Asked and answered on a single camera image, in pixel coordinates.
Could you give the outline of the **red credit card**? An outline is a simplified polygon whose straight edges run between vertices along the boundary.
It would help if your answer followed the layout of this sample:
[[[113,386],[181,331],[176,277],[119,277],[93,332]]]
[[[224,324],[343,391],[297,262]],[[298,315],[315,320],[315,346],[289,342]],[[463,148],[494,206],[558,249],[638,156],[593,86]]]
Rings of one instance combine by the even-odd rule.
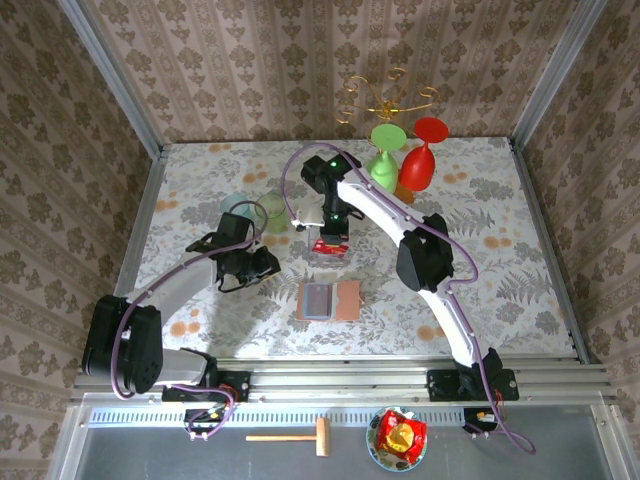
[[[322,238],[318,238],[311,248],[311,252],[327,258],[343,259],[349,250],[345,243],[339,245],[327,244]]]

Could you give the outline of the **grey card white logo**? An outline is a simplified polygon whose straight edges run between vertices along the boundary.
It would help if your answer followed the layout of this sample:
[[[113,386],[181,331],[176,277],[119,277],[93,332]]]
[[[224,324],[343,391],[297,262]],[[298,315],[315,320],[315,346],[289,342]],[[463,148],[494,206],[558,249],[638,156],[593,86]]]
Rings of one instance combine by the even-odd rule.
[[[302,315],[306,319],[326,320],[332,313],[332,286],[308,283],[303,288]]]

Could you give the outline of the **green plastic tumbler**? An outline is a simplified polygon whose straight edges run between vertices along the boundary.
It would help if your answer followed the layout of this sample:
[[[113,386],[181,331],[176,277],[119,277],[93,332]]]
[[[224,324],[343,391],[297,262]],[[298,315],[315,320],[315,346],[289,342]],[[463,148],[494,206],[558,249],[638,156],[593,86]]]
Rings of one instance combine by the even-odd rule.
[[[269,192],[257,200],[254,213],[258,225],[266,223],[265,231],[270,234],[282,234],[287,231],[289,220],[286,206],[279,193]]]

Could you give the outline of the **blue plastic tumbler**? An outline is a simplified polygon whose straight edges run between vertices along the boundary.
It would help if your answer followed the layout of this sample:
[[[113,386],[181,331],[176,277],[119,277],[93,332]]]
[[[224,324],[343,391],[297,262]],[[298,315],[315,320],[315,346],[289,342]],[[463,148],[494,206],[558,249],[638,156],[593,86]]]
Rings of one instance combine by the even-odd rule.
[[[242,217],[252,221],[252,204],[249,199],[242,193],[233,193],[225,197],[220,204],[220,212],[222,214],[231,214],[235,217]]]

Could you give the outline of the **green wine glass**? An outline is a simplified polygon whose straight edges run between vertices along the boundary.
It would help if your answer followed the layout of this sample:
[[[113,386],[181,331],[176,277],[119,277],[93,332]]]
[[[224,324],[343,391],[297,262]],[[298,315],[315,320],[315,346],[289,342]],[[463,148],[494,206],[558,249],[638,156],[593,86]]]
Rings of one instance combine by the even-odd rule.
[[[378,149],[366,169],[370,176],[386,191],[393,194],[397,187],[399,169],[392,153],[407,141],[404,130],[394,124],[381,124],[371,132],[371,142]]]

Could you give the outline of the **red wine glass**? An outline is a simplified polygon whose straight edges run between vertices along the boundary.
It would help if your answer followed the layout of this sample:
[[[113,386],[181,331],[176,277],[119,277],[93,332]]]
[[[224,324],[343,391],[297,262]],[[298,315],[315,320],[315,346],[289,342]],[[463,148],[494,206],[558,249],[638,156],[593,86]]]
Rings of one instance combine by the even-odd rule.
[[[409,191],[419,192],[429,187],[435,173],[436,160],[431,145],[446,140],[449,129],[438,118],[423,117],[416,121],[414,133],[422,143],[405,157],[398,182]]]

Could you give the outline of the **floral table cover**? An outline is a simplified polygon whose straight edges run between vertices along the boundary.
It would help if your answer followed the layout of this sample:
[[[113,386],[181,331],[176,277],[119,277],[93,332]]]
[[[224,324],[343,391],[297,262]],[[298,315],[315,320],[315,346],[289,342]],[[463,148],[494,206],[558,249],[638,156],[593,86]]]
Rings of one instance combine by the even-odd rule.
[[[455,273],[476,283],[456,295],[475,332],[501,356],[573,357],[540,241],[507,140],[453,138],[435,145],[436,174],[415,200],[437,213],[460,243]],[[183,144],[169,150],[137,275],[144,285],[171,266],[193,241],[213,231],[222,200],[258,199],[285,191],[295,209],[322,200],[300,177],[310,154],[298,142]],[[217,357],[446,356],[449,344],[431,309],[395,271],[391,239],[369,220],[350,224],[350,263],[316,268],[307,261],[308,233],[264,235],[281,270],[233,293],[200,292],[164,325],[169,348]],[[298,289],[307,282],[358,281],[363,305],[354,322],[296,318]]]

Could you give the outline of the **wooden mallet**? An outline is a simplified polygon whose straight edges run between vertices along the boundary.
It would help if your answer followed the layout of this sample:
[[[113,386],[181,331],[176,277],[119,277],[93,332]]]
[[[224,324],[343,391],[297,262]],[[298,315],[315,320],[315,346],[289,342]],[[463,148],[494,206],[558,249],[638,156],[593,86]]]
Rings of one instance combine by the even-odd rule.
[[[317,457],[328,457],[330,454],[330,420],[320,417],[316,420],[315,433],[311,435],[247,435],[247,442],[312,442]]]

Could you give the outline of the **red snack bag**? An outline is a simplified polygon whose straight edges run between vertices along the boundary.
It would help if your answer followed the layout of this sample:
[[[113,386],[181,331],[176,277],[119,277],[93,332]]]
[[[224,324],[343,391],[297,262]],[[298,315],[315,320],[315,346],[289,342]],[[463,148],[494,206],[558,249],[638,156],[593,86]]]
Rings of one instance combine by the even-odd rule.
[[[428,425],[408,413],[387,409],[378,423],[377,450],[415,464],[427,445]]]

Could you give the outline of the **patterned ceramic bowl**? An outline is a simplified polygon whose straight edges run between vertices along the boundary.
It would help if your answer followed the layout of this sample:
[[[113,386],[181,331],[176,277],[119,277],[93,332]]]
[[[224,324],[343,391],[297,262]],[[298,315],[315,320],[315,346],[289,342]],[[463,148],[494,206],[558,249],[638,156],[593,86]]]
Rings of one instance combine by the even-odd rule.
[[[418,415],[407,409],[404,407],[387,407],[384,409],[381,409],[380,411],[378,411],[377,413],[374,414],[374,416],[372,417],[372,419],[369,421],[369,424],[367,425],[367,429],[366,429],[366,444],[367,444],[367,450],[371,456],[371,458],[379,465],[381,466],[383,469],[390,471],[390,472],[395,472],[395,473],[402,473],[402,472],[408,472],[409,470],[415,468],[424,458],[425,454],[426,454],[426,450],[427,450],[427,445],[424,449],[424,453],[423,455],[419,458],[419,460],[413,464],[407,464],[404,461],[400,460],[399,458],[397,458],[396,456],[386,453],[386,452],[382,452],[382,451],[378,451],[376,444],[377,444],[377,434],[378,434],[378,423],[382,418],[382,415],[385,413],[385,411],[387,409],[392,409],[392,410],[397,410],[399,412],[402,413],[408,413],[409,416],[413,416],[416,420],[419,420]]]

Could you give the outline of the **grey metal shelf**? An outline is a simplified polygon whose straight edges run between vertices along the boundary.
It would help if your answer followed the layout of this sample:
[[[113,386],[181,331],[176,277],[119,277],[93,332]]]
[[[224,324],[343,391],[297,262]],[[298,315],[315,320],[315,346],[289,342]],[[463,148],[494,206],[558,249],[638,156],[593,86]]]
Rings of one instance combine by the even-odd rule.
[[[47,480],[640,480],[625,452],[619,412],[611,407],[511,406],[509,429],[535,453],[502,434],[472,436],[462,426],[429,426],[422,461],[408,472],[370,456],[365,427],[330,423],[330,454],[312,442],[247,442],[247,435],[311,435],[315,425],[232,428],[191,441],[182,428],[90,428],[95,408],[71,409]]]

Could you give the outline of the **aluminium side rail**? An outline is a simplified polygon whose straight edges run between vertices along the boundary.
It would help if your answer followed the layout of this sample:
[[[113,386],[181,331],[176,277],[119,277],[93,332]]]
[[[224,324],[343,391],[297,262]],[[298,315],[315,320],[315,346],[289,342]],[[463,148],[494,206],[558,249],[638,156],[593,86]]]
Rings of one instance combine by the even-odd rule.
[[[95,357],[98,357],[98,370],[94,374],[105,375],[108,371],[107,365],[121,317],[117,312],[118,306],[120,299],[135,286],[168,154],[169,148],[162,149],[159,157],[151,165],[114,291],[106,295],[107,304],[102,300],[96,304],[98,314],[93,314],[82,359],[82,371],[86,374],[90,373],[90,364]]]
[[[532,221],[540,241],[542,253],[549,270],[550,279],[556,293],[560,311],[564,315],[565,324],[572,339],[576,357],[582,364],[591,364],[592,359],[583,339],[582,331],[576,318],[564,277],[562,275],[561,265],[556,256],[553,242],[545,222],[545,216],[537,198],[535,186],[527,169],[522,150],[513,139],[508,138],[508,143],[519,175],[521,186],[527,200],[528,208],[532,216]]]

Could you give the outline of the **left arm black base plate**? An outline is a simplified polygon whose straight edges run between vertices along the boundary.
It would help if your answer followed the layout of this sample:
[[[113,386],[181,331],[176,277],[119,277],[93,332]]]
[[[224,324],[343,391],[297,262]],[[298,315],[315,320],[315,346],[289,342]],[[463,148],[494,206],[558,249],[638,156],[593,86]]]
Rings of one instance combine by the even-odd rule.
[[[197,385],[189,385],[186,390],[164,387],[164,402],[226,402],[227,397],[211,389],[227,391],[236,402],[247,402],[250,392],[251,373],[248,371],[218,371],[206,374]]]

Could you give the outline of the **aluminium mounting rail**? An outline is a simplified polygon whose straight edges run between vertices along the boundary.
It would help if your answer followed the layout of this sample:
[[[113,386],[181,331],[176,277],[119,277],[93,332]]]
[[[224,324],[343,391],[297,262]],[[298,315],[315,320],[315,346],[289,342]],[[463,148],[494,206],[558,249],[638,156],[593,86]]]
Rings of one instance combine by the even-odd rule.
[[[504,369],[515,373],[520,398],[505,401],[526,405],[587,405],[616,401],[615,388],[599,364],[572,359],[507,358]],[[433,402],[427,373],[456,369],[447,358],[349,359],[221,359],[219,371],[251,373],[249,402],[302,403],[313,406],[354,406],[399,403],[424,406]],[[446,401],[451,405],[481,405],[484,401]]]

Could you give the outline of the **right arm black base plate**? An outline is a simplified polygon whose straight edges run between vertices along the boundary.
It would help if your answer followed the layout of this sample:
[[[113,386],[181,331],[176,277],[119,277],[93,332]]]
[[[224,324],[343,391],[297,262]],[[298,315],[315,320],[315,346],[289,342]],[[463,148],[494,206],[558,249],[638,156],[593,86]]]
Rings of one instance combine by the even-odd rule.
[[[492,398],[506,401],[517,401],[520,398],[515,373],[511,369],[503,369],[490,377],[488,386]],[[484,382],[479,373],[464,376],[456,369],[435,369],[427,373],[427,389],[433,402],[446,401],[486,401],[488,399]]]

